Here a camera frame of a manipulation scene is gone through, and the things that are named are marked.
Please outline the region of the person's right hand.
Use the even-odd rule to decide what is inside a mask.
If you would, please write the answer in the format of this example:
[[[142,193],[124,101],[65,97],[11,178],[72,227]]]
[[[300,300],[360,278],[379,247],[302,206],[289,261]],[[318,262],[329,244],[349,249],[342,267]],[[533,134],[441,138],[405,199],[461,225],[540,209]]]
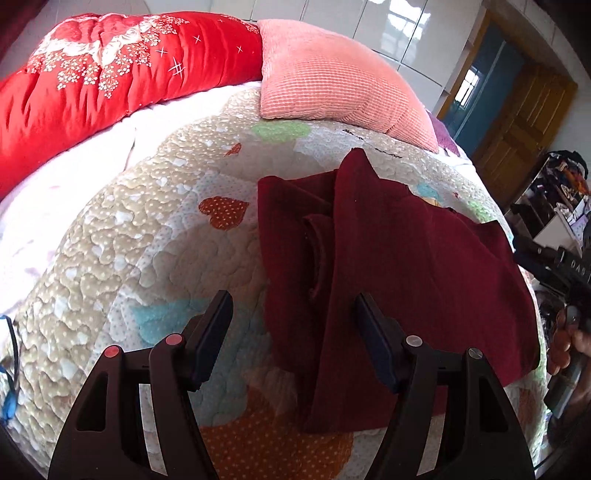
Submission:
[[[590,356],[590,335],[582,332],[575,322],[569,323],[567,310],[563,308],[556,316],[556,328],[548,348],[548,373],[555,376],[565,370],[576,354]]]

